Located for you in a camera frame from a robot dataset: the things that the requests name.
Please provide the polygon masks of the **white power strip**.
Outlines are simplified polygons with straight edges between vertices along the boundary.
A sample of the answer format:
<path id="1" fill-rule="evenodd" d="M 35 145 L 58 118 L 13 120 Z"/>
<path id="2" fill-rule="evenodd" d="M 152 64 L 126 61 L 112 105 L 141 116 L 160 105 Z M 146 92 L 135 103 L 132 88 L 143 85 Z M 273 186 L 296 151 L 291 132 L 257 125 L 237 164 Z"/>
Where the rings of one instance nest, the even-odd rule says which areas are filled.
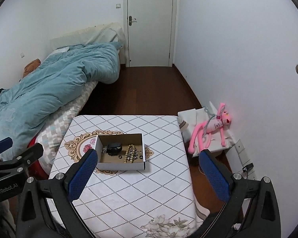
<path id="1" fill-rule="evenodd" d="M 249 164 L 249 163 L 252 163 L 251 159 L 249 158 L 248 154 L 247 154 L 247 151 L 241 141 L 241 139 L 239 139 L 236 143 L 235 143 L 235 149 L 236 149 L 236 152 L 238 154 L 238 159 L 240 160 L 240 163 L 241 163 L 241 170 L 239 171 L 239 173 L 247 178 L 247 179 L 251 179 L 251 180 L 257 180 L 257 177 L 256 177 L 256 173 L 255 173 L 255 168 L 253 166 L 253 168 L 248 172 L 248 173 L 244 173 L 242 171 L 242 168 Z"/>

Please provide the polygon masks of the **teal duvet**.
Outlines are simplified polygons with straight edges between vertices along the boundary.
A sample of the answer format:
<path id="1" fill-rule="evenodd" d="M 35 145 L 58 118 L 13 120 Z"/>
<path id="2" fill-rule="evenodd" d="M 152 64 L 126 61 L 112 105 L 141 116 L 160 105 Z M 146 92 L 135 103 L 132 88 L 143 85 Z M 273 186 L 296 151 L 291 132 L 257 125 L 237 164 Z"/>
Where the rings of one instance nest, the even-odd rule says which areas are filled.
<path id="1" fill-rule="evenodd" d="M 0 141 L 11 138 L 2 161 L 23 153 L 50 114 L 81 95 L 84 85 L 118 80 L 121 42 L 70 46 L 47 57 L 41 65 L 0 93 Z"/>

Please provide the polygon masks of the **black charger plug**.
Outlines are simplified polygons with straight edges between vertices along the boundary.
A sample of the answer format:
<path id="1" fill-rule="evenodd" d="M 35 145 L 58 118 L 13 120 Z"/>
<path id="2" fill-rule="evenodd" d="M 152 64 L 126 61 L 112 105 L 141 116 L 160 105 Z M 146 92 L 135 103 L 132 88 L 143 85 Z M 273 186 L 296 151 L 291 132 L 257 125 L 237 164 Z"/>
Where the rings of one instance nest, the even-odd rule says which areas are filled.
<path id="1" fill-rule="evenodd" d="M 253 168 L 253 163 L 249 163 L 242 168 L 244 173 L 248 173 Z"/>

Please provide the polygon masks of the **brown cushion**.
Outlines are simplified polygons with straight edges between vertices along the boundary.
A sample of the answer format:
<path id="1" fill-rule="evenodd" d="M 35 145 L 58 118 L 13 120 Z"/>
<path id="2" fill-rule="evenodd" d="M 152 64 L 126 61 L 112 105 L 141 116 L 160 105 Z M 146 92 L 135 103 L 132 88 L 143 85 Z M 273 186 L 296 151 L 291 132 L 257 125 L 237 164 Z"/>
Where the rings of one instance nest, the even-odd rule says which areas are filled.
<path id="1" fill-rule="evenodd" d="M 30 74 L 31 72 L 33 72 L 34 70 L 36 70 L 36 68 L 38 68 L 41 64 L 41 61 L 39 59 L 35 59 L 32 62 L 30 62 L 29 64 L 27 64 L 27 66 L 25 66 L 24 68 L 24 72 L 23 72 L 23 78 L 26 77 L 28 74 Z"/>

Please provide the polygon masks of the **black smartwatch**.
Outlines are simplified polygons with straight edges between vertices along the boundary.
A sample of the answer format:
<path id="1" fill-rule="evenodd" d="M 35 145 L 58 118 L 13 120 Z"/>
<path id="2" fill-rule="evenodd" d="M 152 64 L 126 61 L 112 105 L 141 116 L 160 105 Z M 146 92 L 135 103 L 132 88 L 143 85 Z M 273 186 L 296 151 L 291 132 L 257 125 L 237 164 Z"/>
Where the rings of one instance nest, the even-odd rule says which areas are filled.
<path id="1" fill-rule="evenodd" d="M 110 156 L 116 156 L 122 151 L 122 144 L 120 142 L 109 143 L 106 147 L 106 153 Z"/>

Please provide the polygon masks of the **white patterned tablecloth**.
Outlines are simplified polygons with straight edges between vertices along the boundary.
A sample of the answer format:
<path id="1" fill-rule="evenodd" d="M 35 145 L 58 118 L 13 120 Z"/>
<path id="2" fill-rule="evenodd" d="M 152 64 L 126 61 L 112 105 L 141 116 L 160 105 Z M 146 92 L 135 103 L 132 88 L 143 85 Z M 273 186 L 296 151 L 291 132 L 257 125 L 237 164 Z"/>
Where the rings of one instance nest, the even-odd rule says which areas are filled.
<path id="1" fill-rule="evenodd" d="M 187 237 L 210 211 L 196 200 L 173 115 L 80 115 L 71 122 L 50 176 L 64 173 L 99 134 L 140 133 L 142 171 L 95 170 L 75 209 L 96 237 Z"/>

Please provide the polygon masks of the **pink panther plush toy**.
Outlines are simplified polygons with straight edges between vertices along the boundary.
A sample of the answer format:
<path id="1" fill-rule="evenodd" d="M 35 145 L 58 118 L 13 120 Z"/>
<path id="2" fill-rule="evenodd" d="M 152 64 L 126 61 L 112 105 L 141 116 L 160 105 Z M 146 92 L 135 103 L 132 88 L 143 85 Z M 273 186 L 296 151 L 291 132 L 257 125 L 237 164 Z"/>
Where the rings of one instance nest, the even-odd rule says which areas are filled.
<path id="1" fill-rule="evenodd" d="M 217 114 L 212 115 L 208 120 L 197 124 L 189 141 L 188 152 L 194 154 L 194 144 L 197 139 L 199 151 L 208 149 L 212 141 L 212 134 L 219 131 L 221 146 L 225 147 L 224 127 L 228 127 L 232 122 L 230 114 L 225 109 L 225 103 L 220 103 Z"/>

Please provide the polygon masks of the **white cardboard box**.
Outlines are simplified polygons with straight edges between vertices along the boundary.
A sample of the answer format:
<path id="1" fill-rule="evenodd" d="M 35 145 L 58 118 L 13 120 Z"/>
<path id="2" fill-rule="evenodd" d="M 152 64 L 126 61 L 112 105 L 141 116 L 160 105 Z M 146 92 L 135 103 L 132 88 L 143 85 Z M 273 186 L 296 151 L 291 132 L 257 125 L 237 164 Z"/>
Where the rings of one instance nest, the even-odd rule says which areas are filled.
<path id="1" fill-rule="evenodd" d="M 109 143 L 120 142 L 122 151 L 116 156 L 106 153 Z M 97 152 L 97 168 L 108 171 L 145 170 L 146 156 L 144 137 L 141 133 L 98 135 L 94 150 Z"/>

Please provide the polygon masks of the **grey clothes hanger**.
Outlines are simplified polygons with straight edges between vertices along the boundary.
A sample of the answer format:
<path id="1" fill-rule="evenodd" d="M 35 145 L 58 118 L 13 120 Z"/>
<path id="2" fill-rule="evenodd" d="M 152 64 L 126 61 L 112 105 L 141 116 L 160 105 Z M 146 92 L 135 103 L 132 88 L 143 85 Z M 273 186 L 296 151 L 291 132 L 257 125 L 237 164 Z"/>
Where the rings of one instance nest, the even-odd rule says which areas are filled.
<path id="1" fill-rule="evenodd" d="M 203 127 L 203 134 L 202 137 L 204 138 L 207 134 L 212 133 L 213 131 L 217 130 L 217 126 L 213 126 L 217 123 L 218 115 L 216 113 L 211 112 L 208 107 L 204 108 L 204 111 L 208 114 L 209 119 L 206 121 Z"/>

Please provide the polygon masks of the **white door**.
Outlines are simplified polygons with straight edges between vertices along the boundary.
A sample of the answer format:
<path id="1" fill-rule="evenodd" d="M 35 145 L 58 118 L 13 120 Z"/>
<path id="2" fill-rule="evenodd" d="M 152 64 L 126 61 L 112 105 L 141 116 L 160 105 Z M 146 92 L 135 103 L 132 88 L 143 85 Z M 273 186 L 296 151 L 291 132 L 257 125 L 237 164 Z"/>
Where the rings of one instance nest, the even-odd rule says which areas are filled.
<path id="1" fill-rule="evenodd" d="M 127 67 L 170 67 L 176 0 L 124 0 Z"/>

